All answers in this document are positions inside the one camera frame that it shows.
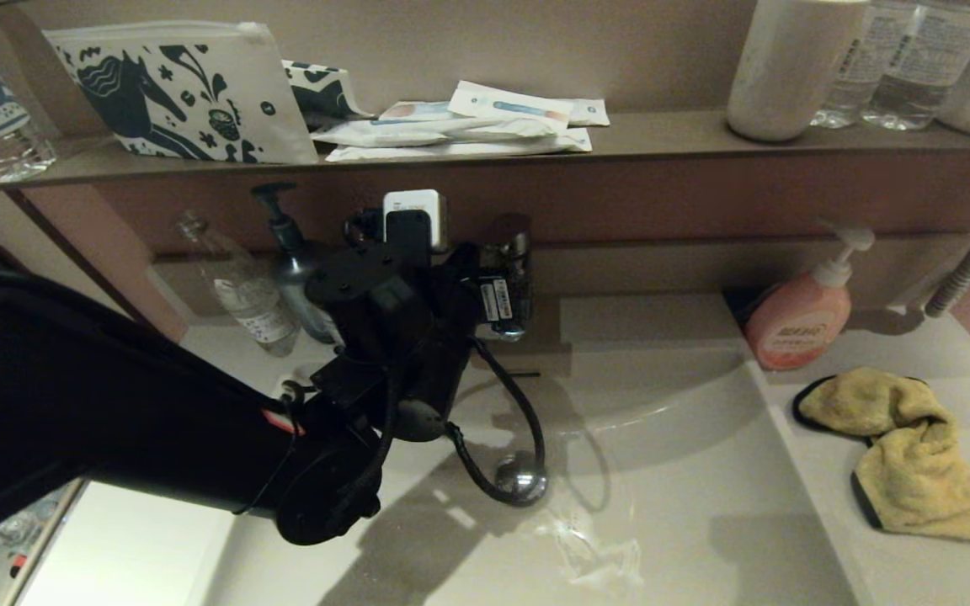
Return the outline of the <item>small white horse print pouch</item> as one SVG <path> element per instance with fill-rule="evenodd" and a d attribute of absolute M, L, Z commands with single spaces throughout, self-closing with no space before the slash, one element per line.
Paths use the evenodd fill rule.
<path fill-rule="evenodd" d="M 282 69 L 308 130 L 346 120 L 376 119 L 376 114 L 359 107 L 348 70 L 286 59 Z"/>

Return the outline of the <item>white packet peach print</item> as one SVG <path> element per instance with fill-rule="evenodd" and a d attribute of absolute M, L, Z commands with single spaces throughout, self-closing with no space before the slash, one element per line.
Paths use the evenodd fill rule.
<path fill-rule="evenodd" d="M 393 122 L 434 122 L 434 120 L 458 120 L 465 115 L 448 110 L 447 101 L 397 101 L 378 115 L 377 120 Z"/>

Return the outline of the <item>empty clear plastic bottle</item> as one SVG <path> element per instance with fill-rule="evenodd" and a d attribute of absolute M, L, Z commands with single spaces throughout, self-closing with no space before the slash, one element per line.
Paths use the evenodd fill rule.
<path fill-rule="evenodd" d="M 179 215 L 177 229 L 189 245 L 189 258 L 205 288 L 221 310 L 269 356 L 289 356 L 301 328 L 269 269 L 192 210 Z"/>

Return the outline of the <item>brown wall shelf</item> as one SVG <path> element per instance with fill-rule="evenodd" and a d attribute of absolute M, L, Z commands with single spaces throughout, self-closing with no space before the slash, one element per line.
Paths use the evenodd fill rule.
<path fill-rule="evenodd" d="M 128 152 L 115 138 L 88 136 L 57 143 L 58 158 L 44 172 L 18 183 L 0 183 L 0 191 L 65 187 L 73 184 L 122 183 L 199 176 L 307 175 L 333 170 L 411 167 L 559 164 L 593 166 L 605 162 L 723 160 L 745 157 L 816 157 L 816 155 L 970 155 L 970 135 L 935 124 L 924 130 L 885 130 L 859 124 L 843 130 L 812 128 L 784 143 L 750 141 L 733 133 L 720 109 L 615 114 L 608 127 L 590 131 L 592 150 L 579 153 L 493 155 L 493 157 L 410 157 L 393 160 L 329 162 L 320 146 L 316 162 L 208 162 L 152 157 Z"/>

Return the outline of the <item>chrome faucet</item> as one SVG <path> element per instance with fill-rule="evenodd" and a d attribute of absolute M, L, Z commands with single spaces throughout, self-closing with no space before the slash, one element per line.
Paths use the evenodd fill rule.
<path fill-rule="evenodd" d="M 482 245 L 482 268 L 487 269 L 486 275 L 499 275 L 509 281 L 509 274 L 528 272 L 531 276 L 531 219 L 527 215 L 501 215 L 490 226 L 488 241 Z M 517 342 L 527 333 L 527 329 L 520 329 L 515 325 L 509 340 Z"/>

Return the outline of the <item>yellow cloth with black backing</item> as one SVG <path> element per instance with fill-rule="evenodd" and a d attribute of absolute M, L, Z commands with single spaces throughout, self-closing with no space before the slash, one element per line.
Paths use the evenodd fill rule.
<path fill-rule="evenodd" d="M 865 442 L 851 485 L 875 529 L 970 542 L 970 465 L 927 383 L 861 367 L 809 384 L 791 409 L 806 428 Z"/>

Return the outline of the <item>white packet blue orange stripe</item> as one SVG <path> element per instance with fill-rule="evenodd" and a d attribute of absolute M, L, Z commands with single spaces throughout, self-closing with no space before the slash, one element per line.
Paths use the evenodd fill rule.
<path fill-rule="evenodd" d="M 473 118 L 534 120 L 553 133 L 566 130 L 573 109 L 573 101 L 540 98 L 469 81 L 459 81 L 447 104 L 447 111 L 451 114 Z"/>

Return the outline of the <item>pink soap pump bottle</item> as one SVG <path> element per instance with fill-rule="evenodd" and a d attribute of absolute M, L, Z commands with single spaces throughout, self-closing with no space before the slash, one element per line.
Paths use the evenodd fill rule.
<path fill-rule="evenodd" d="M 762 369 L 785 371 L 811 364 L 830 348 L 852 312 L 850 258 L 877 241 L 858 224 L 821 220 L 840 250 L 774 288 L 749 316 L 744 340 Z"/>

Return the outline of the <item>large white horse print pouch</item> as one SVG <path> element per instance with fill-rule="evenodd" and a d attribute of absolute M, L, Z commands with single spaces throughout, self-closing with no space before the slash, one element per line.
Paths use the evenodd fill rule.
<path fill-rule="evenodd" d="M 318 162 L 266 24 L 179 20 L 53 29 L 44 37 L 131 153 Z"/>

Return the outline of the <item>dark grey pump bottle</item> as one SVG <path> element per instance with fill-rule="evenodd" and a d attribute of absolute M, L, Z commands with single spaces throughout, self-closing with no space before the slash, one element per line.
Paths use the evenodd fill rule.
<path fill-rule="evenodd" d="M 323 242 L 304 237 L 291 215 L 280 207 L 280 192 L 293 189 L 293 183 L 265 183 L 250 189 L 250 194 L 269 212 L 267 226 L 280 251 L 272 264 L 272 277 L 303 330 L 317 342 L 335 343 L 328 333 L 321 311 L 305 295 L 305 284 L 332 248 Z"/>

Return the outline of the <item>clear water bottle white label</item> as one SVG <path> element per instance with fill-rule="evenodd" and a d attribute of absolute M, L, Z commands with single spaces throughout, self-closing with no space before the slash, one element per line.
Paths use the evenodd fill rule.
<path fill-rule="evenodd" d="M 970 0 L 917 0 L 890 67 L 861 111 L 887 130 L 921 130 L 970 62 Z"/>
<path fill-rule="evenodd" d="M 829 96 L 813 116 L 811 126 L 844 128 L 857 122 L 884 72 L 882 47 L 892 37 L 897 8 L 890 0 L 871 0 L 860 30 L 840 62 Z"/>

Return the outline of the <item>white sink basin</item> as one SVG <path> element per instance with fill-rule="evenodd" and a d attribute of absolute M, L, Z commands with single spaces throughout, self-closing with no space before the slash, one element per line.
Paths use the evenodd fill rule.
<path fill-rule="evenodd" d="M 855 606 L 734 350 L 504 364 L 531 372 L 539 505 L 487 498 L 450 442 L 397 442 L 376 517 L 319 547 L 236 523 L 205 606 Z"/>

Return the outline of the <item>long white wrapped packet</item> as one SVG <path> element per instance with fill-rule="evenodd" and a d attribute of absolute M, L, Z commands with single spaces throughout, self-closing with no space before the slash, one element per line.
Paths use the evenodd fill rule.
<path fill-rule="evenodd" d="M 518 141 L 557 135 L 539 120 L 348 120 L 320 128 L 312 141 L 355 148 L 415 148 L 450 142 Z"/>

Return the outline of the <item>small white packet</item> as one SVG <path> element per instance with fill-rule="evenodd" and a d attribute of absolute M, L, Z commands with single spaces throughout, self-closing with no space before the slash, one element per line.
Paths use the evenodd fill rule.
<path fill-rule="evenodd" d="M 569 99 L 571 112 L 568 126 L 577 127 L 607 127 L 610 125 L 607 106 L 603 99 L 577 98 Z"/>

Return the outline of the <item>chrome drain stopper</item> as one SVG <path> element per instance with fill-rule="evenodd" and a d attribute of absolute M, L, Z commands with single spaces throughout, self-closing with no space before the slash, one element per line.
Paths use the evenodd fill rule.
<path fill-rule="evenodd" d="M 511 505 L 519 508 L 536 505 L 549 487 L 546 469 L 528 451 L 516 451 L 501 458 L 493 480 L 498 490 L 509 496 Z"/>

